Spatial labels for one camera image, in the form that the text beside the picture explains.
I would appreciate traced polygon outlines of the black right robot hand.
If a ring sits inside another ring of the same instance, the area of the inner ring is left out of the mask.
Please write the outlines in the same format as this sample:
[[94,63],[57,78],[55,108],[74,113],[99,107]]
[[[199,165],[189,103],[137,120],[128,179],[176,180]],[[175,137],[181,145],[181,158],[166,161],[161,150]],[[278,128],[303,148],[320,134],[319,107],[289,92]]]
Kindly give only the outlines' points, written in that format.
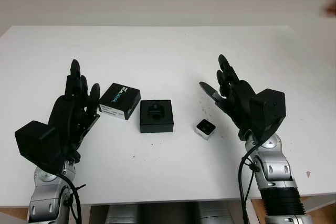
[[224,55],[219,55],[216,77],[219,91],[206,82],[199,82],[202,90],[215,102],[215,105],[227,114],[239,129],[238,137],[245,141],[252,135],[256,142],[260,142],[252,126],[249,100],[256,95],[250,84],[240,80]]

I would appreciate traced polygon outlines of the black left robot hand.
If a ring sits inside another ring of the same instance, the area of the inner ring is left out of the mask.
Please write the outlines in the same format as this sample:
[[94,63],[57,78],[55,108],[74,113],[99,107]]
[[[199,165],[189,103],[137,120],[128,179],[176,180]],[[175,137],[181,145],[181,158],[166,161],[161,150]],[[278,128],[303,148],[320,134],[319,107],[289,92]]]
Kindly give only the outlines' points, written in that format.
[[48,124],[60,135],[61,150],[65,159],[78,163],[83,138],[99,118],[97,109],[100,86],[95,83],[88,91],[87,79],[80,73],[80,64],[74,59],[67,76],[64,95],[55,102]]

